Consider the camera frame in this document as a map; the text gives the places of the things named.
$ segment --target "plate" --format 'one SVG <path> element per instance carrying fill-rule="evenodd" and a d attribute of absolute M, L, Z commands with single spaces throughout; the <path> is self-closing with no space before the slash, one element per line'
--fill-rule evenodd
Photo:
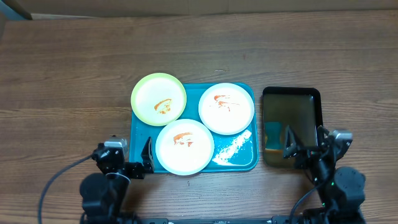
<path fill-rule="evenodd" d="M 220 83 L 207 89 L 199 100 L 203 124 L 217 134 L 237 134 L 245 130 L 254 116 L 249 93 L 232 83 Z"/>
<path fill-rule="evenodd" d="M 213 157 L 213 136 L 198 121 L 173 121 L 159 133 L 155 153 L 167 171 L 177 175 L 195 174 L 205 168 Z"/>
<path fill-rule="evenodd" d="M 164 126 L 181 116 L 187 104 L 182 83 L 166 73 L 145 76 L 131 93 L 131 108 L 137 118 L 152 126 Z"/>

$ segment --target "table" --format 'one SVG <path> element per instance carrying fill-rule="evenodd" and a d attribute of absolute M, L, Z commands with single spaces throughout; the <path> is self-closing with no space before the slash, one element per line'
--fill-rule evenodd
<path fill-rule="evenodd" d="M 398 222 L 397 62 L 398 11 L 8 22 L 0 44 L 0 222 L 36 223 L 39 195 L 56 171 L 112 134 L 129 138 L 131 91 L 154 72 L 183 83 L 247 83 L 259 136 L 264 87 L 317 88 L 325 126 L 354 133 L 338 166 L 366 175 L 367 222 Z M 80 182 L 98 171 L 89 161 L 56 180 L 44 223 L 77 223 Z M 173 219 L 271 217 L 289 214 L 310 187 L 302 172 L 260 157 L 250 172 L 148 175 L 131 185 L 124 208 Z M 298 210 L 320 206 L 313 195 Z"/>

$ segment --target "yellow-green plate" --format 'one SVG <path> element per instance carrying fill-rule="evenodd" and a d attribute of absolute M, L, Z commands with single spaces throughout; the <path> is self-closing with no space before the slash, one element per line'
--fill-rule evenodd
<path fill-rule="evenodd" d="M 187 104 L 182 83 L 166 73 L 145 76 L 131 93 L 131 108 L 142 122 L 164 126 L 181 116 Z"/>

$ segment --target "tray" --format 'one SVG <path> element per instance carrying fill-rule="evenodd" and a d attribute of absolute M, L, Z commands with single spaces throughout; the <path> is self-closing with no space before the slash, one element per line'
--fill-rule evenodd
<path fill-rule="evenodd" d="M 216 83 L 183 84 L 187 92 L 187 105 L 179 119 L 194 119 L 201 122 L 198 104 L 202 94 Z M 235 83 L 244 88 L 254 101 L 252 89 L 244 83 Z M 141 151 L 148 137 L 152 138 L 153 147 L 157 136 L 164 126 L 156 127 L 140 121 L 134 113 L 131 117 L 130 162 L 142 162 Z M 224 136 L 211 132 L 215 150 L 210 163 L 201 172 L 247 171 L 253 169 L 259 160 L 256 112 L 251 124 L 238 134 Z M 155 173 L 168 173 L 157 160 L 155 149 L 152 149 Z"/>

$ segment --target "orange sauce stain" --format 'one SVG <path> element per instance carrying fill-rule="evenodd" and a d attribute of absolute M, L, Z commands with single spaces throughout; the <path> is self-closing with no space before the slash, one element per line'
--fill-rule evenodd
<path fill-rule="evenodd" d="M 166 114 L 167 112 L 169 112 L 171 110 L 171 108 L 170 108 L 171 104 L 172 104 L 172 99 L 162 100 L 155 105 L 155 111 L 157 111 L 160 108 L 158 113 Z"/>
<path fill-rule="evenodd" d="M 222 101 L 223 99 L 230 99 L 230 97 L 229 97 L 229 95 L 216 95 L 216 96 L 214 96 L 214 100 L 216 101 L 216 103 L 219 106 L 218 108 L 227 107 L 228 111 L 231 112 L 231 108 L 229 107 L 230 105 L 239 105 L 238 103 L 224 102 L 224 101 Z"/>
<path fill-rule="evenodd" d="M 191 135 L 192 133 L 181 133 L 178 134 L 176 136 L 174 136 L 174 144 L 180 144 L 180 145 L 184 145 L 185 143 L 188 144 L 188 147 L 191 146 L 191 144 L 193 143 L 193 141 L 191 140 L 191 138 L 189 137 L 189 135 Z"/>

